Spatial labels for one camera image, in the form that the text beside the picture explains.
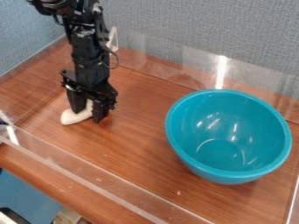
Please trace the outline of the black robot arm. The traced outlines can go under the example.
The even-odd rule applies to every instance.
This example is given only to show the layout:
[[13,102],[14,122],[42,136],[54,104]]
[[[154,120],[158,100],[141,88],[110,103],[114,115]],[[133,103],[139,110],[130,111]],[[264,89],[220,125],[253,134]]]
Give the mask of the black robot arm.
[[70,108],[61,115],[61,123],[73,125],[87,119],[99,123],[118,106],[118,91],[109,82],[110,58],[118,54],[109,47],[110,31],[106,26],[99,0],[27,0],[41,14],[54,17],[65,27],[73,47],[75,69],[62,70]]

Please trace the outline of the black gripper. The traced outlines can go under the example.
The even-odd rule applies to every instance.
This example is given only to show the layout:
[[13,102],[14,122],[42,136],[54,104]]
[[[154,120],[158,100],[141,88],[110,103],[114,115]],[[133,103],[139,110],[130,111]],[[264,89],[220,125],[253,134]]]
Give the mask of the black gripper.
[[93,100],[93,119],[99,123],[115,107],[118,91],[109,82],[110,55],[114,52],[101,44],[95,34],[71,34],[71,57],[75,70],[63,70],[62,85],[67,89],[70,107],[75,114]]

